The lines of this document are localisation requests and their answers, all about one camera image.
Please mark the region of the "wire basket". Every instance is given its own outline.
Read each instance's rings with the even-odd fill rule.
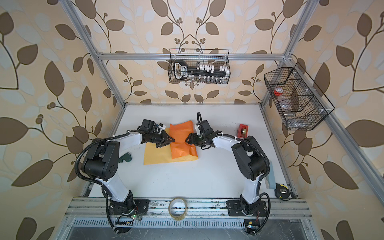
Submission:
[[[301,77],[303,67],[283,67],[264,74],[265,85],[287,130],[313,130],[333,110],[334,106],[308,75],[314,86],[308,86]],[[314,94],[329,102],[323,104]]]
[[[171,48],[169,54],[170,83],[228,84],[229,50]]]

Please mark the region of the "floral wallpaper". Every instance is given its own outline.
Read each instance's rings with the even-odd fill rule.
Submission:
[[[336,116],[384,174],[384,3],[343,0],[323,5],[293,59],[331,99]]]
[[[100,52],[283,53],[304,0],[73,0]]]
[[[322,239],[382,239],[384,207],[327,124],[287,131],[275,105],[265,109],[293,185],[308,202]]]
[[[111,60],[107,65],[128,103],[258,103],[266,87],[263,75],[273,61],[233,61],[228,84],[186,83],[168,79],[168,62]],[[104,91],[109,97],[109,90]]]
[[[0,1],[3,239],[53,238],[86,184],[76,155],[109,134],[120,110],[57,3]]]
[[[381,174],[383,11],[382,1],[320,0],[293,54]],[[382,239],[384,208],[326,123],[313,131],[287,131],[272,102],[266,110],[323,239]]]

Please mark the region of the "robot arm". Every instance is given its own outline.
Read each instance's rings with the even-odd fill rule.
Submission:
[[[116,174],[119,158],[127,153],[129,148],[152,142],[156,147],[163,147],[174,142],[175,139],[165,132],[163,124],[144,119],[137,130],[130,131],[129,135],[102,141],[89,148],[82,165],[82,171],[92,179],[103,183],[112,194],[115,202],[125,202],[130,191],[124,186]]]
[[[213,131],[208,121],[201,119],[200,113],[197,113],[196,131],[197,133],[189,134],[186,143],[199,146],[203,150],[211,147],[223,148],[234,154],[240,172],[247,178],[240,196],[242,207],[246,214],[251,215],[255,209],[252,205],[257,205],[260,198],[261,180],[270,172],[270,162],[260,145],[252,136],[240,139],[221,131]]]

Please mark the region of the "wire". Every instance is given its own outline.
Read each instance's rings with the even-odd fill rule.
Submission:
[[[106,198],[106,212],[107,212],[107,219],[108,219],[108,222],[109,222],[109,225],[111,226],[111,228],[113,229],[114,232],[116,232],[117,234],[119,234],[119,230],[113,225],[112,223],[112,220],[111,220],[111,216],[109,215],[109,204],[108,204],[108,200],[112,198],[112,193],[111,191],[109,191],[109,189],[100,181],[96,180],[96,179],[92,179],[92,178],[89,178],[89,177],[86,177],[84,175],[82,175],[80,173],[80,170],[79,170],[79,163],[80,163],[80,159],[81,157],[85,154],[86,151],[88,151],[91,147],[93,147],[94,145],[96,144],[99,144],[101,142],[105,142],[105,141],[109,141],[109,140],[114,140],[114,139],[117,139],[117,138],[121,138],[121,137],[126,137],[130,134],[129,131],[127,131],[127,133],[125,134],[122,134],[122,135],[118,135],[116,137],[107,137],[107,138],[103,138],[103,139],[99,139],[99,140],[96,140],[94,142],[92,142],[90,145],[86,146],[83,151],[79,154],[79,156],[77,156],[76,160],[75,160],[75,163],[74,163],[74,172],[76,173],[76,175],[84,180],[84,181],[88,181],[88,182],[93,182],[93,183],[96,183],[96,184],[99,184],[101,186],[101,192],[103,194],[103,196]]]
[[[263,192],[262,194],[260,194],[260,197],[262,197],[262,196],[266,196],[266,198],[268,199],[268,211],[267,211],[265,219],[264,219],[263,223],[260,225],[260,227],[258,229],[256,229],[255,231],[253,231],[253,234],[247,233],[248,235],[256,235],[258,232],[260,232],[261,229],[266,224],[268,217],[269,217],[269,214],[271,212],[271,199],[269,198],[269,195],[266,192]]]

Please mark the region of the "tape roll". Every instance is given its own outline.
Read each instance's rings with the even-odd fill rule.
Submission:
[[[173,205],[175,205],[175,203],[177,202],[182,202],[184,203],[185,205],[185,209],[184,209],[184,212],[183,214],[179,215],[179,216],[175,216],[172,214],[171,212],[171,209],[173,207]],[[172,201],[169,203],[169,206],[168,206],[168,212],[169,212],[169,215],[175,220],[175,221],[180,221],[180,220],[183,220],[185,218],[185,216],[187,215],[187,203],[184,199],[182,199],[181,197],[176,197],[174,199],[172,199]]]

